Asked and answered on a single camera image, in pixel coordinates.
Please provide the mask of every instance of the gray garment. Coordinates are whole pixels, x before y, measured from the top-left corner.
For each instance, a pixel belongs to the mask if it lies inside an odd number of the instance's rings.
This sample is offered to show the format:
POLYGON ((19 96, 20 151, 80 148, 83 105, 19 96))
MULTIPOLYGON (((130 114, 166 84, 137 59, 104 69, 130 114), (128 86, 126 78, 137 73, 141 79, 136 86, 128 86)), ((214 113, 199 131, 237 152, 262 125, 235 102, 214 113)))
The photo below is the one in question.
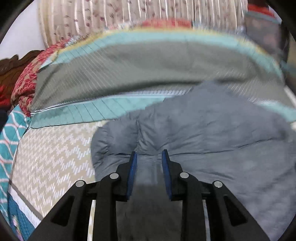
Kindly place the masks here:
POLYGON ((296 213, 295 146, 281 116, 209 82, 98 128, 91 156, 99 181, 138 153, 131 200, 118 204, 122 240, 179 238, 181 206, 166 197, 161 166, 167 149, 200 181, 221 180, 273 241, 296 213))
POLYGON ((190 88, 204 80, 235 82, 233 90, 239 94, 291 106, 280 77, 247 55, 197 42, 147 42, 101 48, 69 63, 43 68, 31 109, 156 85, 172 89, 171 84, 188 84, 190 88))

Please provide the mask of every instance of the silver screw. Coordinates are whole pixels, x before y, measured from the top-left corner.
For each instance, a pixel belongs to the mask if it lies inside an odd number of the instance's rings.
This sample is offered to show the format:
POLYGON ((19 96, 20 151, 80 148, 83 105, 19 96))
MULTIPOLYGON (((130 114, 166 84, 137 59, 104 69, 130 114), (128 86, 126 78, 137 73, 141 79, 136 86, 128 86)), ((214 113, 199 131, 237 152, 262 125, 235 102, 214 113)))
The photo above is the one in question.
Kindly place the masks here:
POLYGON ((110 174, 111 179, 117 179, 118 177, 119 177, 119 175, 117 173, 111 173, 110 174))
POLYGON ((220 181, 215 181, 215 182, 214 182, 214 186, 217 187, 217 188, 220 188, 220 187, 223 186, 223 183, 220 182, 220 181))
POLYGON ((79 180, 75 183, 75 185, 76 185, 76 187, 80 188, 84 185, 84 181, 79 180))
POLYGON ((186 172, 181 172, 180 177, 186 179, 186 178, 189 178, 189 174, 186 172))

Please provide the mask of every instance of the white wall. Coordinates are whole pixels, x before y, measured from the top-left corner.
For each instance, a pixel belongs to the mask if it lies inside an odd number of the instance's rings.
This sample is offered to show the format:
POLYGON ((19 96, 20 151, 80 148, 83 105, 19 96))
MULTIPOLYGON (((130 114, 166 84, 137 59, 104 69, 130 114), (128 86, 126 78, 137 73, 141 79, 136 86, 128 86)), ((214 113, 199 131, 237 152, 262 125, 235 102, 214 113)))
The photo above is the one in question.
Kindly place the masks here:
POLYGON ((34 0, 14 21, 0 44, 0 60, 18 54, 19 59, 31 50, 43 50, 38 20, 38 0, 34 0))

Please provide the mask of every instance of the floral curtain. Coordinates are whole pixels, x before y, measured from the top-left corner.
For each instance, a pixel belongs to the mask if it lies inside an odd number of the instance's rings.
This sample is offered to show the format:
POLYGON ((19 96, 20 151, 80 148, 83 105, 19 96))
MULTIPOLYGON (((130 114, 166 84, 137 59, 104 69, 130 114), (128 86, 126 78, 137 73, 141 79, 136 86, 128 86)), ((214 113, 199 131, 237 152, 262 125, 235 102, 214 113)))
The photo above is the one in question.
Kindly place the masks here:
POLYGON ((196 26, 234 31, 243 26, 247 0, 39 0, 45 44, 147 19, 186 19, 196 26))

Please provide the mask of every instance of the gray striped fabric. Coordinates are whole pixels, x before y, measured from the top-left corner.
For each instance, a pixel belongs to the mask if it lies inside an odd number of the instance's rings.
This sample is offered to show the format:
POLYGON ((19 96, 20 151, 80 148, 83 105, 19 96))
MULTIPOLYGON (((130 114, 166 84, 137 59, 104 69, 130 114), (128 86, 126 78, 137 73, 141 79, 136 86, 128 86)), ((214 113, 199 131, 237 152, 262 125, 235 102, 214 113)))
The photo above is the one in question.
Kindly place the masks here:
POLYGON ((45 67, 38 74, 32 112, 151 87, 190 88, 204 80, 218 80, 249 98, 292 105, 280 77, 246 55, 197 42, 154 42, 110 46, 45 67))

